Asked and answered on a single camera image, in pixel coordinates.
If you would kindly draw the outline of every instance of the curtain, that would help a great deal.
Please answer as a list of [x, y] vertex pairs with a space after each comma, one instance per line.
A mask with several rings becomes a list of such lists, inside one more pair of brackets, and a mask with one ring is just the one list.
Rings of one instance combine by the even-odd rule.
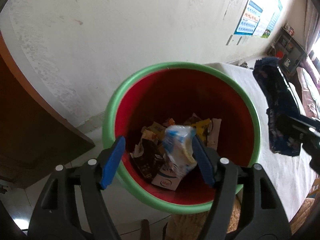
[[306, 13], [304, 20], [305, 51], [309, 54], [312, 46], [320, 37], [320, 18], [316, 7], [311, 0], [306, 0]]

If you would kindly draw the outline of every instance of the plastic wrapper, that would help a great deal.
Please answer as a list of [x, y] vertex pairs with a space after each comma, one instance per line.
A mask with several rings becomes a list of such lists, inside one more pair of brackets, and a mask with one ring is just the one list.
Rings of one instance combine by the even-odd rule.
[[165, 131], [165, 127], [164, 126], [160, 125], [157, 122], [153, 122], [153, 124], [151, 126], [149, 126], [148, 129], [151, 132], [155, 133], [160, 141], [163, 140], [164, 131]]
[[165, 130], [162, 145], [177, 178], [185, 177], [197, 165], [192, 156], [192, 138], [195, 135], [196, 131], [191, 126], [171, 125]]
[[169, 127], [171, 125], [175, 125], [176, 122], [172, 118], [168, 118], [162, 125], [165, 127]]
[[144, 127], [142, 128], [141, 132], [142, 132], [142, 136], [141, 136], [140, 142], [138, 143], [138, 145], [136, 145], [134, 147], [134, 152], [130, 154], [132, 158], [137, 158], [137, 157], [140, 157], [141, 155], [143, 155], [144, 149], [142, 146], [142, 139], [150, 140], [150, 141], [154, 142], [155, 145], [158, 144], [159, 140], [158, 140], [155, 133], [153, 133], [147, 129], [144, 129]]
[[193, 123], [202, 121], [202, 119], [197, 116], [195, 113], [192, 114], [192, 116], [190, 118], [188, 118], [187, 120], [185, 120], [185, 122], [182, 125], [192, 125]]
[[197, 135], [204, 142], [205, 145], [207, 145], [208, 127], [210, 122], [210, 119], [206, 119], [191, 125], [192, 127], [196, 128]]

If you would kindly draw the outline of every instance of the bed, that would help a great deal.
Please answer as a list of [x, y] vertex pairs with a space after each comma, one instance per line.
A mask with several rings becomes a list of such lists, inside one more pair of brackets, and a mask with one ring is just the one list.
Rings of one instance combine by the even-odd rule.
[[306, 116], [320, 118], [320, 74], [316, 69], [297, 67], [295, 75], [290, 79], [297, 90]]
[[[268, 117], [266, 115], [268, 105], [252, 75], [252, 70], [224, 63], [208, 65], [234, 79], [248, 94], [256, 107], [261, 125], [261, 148], [258, 163], [263, 166], [270, 177], [290, 221], [307, 197], [316, 177], [316, 173], [309, 167], [311, 157], [303, 149], [298, 157], [274, 154], [270, 151]], [[300, 112], [304, 113], [300, 97], [295, 91], [294, 85], [291, 86], [299, 103]]]

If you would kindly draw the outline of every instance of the screw head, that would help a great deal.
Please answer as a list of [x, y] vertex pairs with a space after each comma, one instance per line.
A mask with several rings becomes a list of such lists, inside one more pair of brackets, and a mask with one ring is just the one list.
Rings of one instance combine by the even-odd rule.
[[96, 159], [90, 159], [90, 160], [88, 160], [88, 164], [89, 165], [96, 165], [97, 164], [97, 160]]
[[56, 166], [56, 171], [62, 171], [63, 170], [63, 165], [59, 164]]
[[257, 171], [262, 170], [262, 166], [261, 166], [259, 163], [255, 163], [255, 164], [253, 165], [253, 167], [254, 167]]
[[229, 159], [227, 159], [227, 158], [221, 158], [221, 159], [220, 159], [220, 162], [221, 162], [222, 164], [228, 164], [228, 163], [229, 163]]

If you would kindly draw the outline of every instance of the cardboard box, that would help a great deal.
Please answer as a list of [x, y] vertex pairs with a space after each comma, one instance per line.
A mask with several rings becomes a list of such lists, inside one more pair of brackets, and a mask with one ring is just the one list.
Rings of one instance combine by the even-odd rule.
[[182, 180], [182, 178], [177, 178], [176, 176], [169, 165], [164, 164], [151, 183], [159, 187], [176, 190]]

